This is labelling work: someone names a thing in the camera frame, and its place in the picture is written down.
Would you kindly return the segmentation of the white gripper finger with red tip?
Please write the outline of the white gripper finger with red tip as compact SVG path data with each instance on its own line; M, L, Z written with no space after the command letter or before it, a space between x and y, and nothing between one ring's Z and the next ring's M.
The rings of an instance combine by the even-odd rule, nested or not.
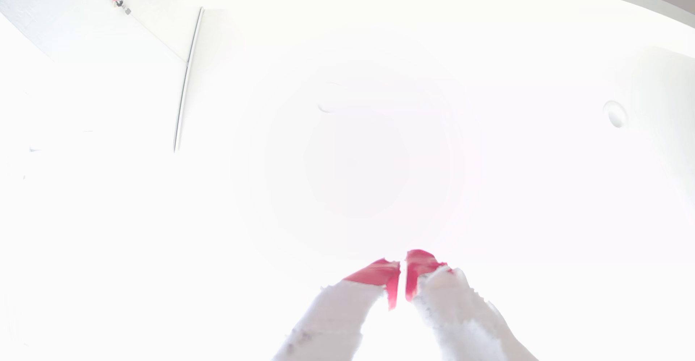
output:
M420 249L406 254L405 296L433 332L443 360L536 360L460 268Z
M323 288L294 325L273 360L352 360L370 310L386 298L397 304L399 261L378 259Z

